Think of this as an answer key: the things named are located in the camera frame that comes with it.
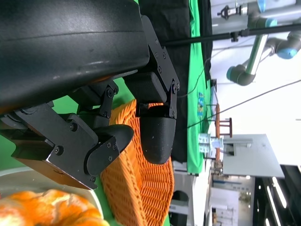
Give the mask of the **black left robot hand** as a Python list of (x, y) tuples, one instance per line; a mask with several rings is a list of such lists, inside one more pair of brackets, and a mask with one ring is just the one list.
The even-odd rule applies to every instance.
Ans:
[(94, 190), (134, 135), (109, 124), (117, 78), (136, 98), (145, 159), (164, 164), (180, 82), (139, 5), (1, 1), (0, 133), (16, 145), (16, 160), (59, 184)]

